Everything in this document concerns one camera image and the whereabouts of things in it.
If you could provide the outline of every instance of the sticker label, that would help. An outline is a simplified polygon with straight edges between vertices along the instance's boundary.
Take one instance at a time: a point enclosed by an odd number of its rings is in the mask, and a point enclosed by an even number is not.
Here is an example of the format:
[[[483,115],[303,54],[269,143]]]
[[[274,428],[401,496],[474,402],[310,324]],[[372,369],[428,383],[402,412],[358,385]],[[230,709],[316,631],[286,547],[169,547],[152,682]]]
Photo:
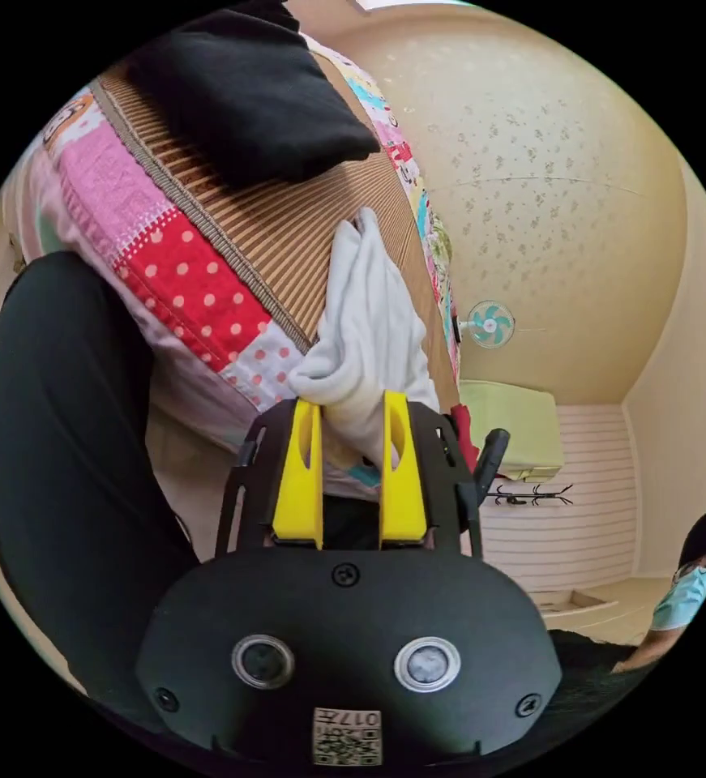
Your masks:
[[[317,707],[312,730],[315,764],[374,767],[383,763],[383,730],[379,711],[340,711]]]

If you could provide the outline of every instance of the bed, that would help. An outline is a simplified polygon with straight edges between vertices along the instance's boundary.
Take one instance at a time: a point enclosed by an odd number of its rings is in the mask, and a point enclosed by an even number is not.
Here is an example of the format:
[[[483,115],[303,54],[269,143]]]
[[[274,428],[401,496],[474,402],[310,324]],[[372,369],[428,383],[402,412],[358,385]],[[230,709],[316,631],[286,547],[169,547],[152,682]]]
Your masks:
[[[459,401],[451,247],[420,170],[374,80],[307,43],[380,153],[232,194],[113,68],[58,112],[5,188],[20,261],[72,249],[97,269],[156,353],[153,403],[229,451],[291,396],[286,374],[314,341],[334,228],[365,205],[426,325],[441,408]],[[379,479],[354,452],[332,438],[324,452],[328,493],[376,498]]]

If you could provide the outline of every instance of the white towel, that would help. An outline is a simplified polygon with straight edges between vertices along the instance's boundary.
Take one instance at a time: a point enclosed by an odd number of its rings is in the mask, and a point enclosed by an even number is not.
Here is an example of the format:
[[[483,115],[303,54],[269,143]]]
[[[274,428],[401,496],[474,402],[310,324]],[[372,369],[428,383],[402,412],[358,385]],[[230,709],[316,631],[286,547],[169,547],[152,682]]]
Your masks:
[[[362,208],[354,226],[343,221],[336,228],[319,340],[290,373],[289,385],[322,405],[339,438],[381,470],[383,393],[403,392],[439,410],[421,348],[425,337],[404,279],[385,251],[377,216]]]

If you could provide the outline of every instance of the teal fan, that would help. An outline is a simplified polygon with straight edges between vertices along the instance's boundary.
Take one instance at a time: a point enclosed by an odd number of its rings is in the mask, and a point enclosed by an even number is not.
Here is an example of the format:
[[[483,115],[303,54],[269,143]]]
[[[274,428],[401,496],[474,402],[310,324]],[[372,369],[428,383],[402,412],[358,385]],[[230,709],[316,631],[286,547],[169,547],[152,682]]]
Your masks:
[[[515,317],[510,310],[495,300],[478,302],[461,324],[477,345],[483,348],[501,348],[515,333]]]

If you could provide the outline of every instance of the face mask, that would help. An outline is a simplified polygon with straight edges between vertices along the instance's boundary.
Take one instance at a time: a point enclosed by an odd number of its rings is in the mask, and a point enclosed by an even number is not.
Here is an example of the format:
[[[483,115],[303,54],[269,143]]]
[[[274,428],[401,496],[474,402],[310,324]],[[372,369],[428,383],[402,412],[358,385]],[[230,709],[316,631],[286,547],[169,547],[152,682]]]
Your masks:
[[[706,567],[686,573],[656,605],[651,630],[676,630],[687,626],[706,598]]]

